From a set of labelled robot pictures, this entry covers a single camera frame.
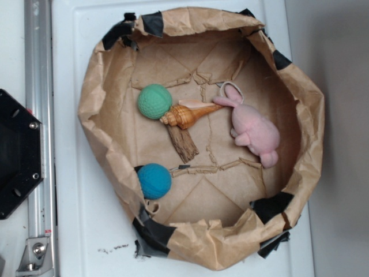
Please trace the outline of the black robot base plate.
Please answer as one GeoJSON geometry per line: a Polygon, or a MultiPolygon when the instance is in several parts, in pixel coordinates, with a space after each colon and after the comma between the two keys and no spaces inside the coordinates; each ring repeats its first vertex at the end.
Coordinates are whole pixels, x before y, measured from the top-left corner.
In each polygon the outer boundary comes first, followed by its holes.
{"type": "Polygon", "coordinates": [[[1,90],[1,219],[43,180],[42,123],[1,90]]]}

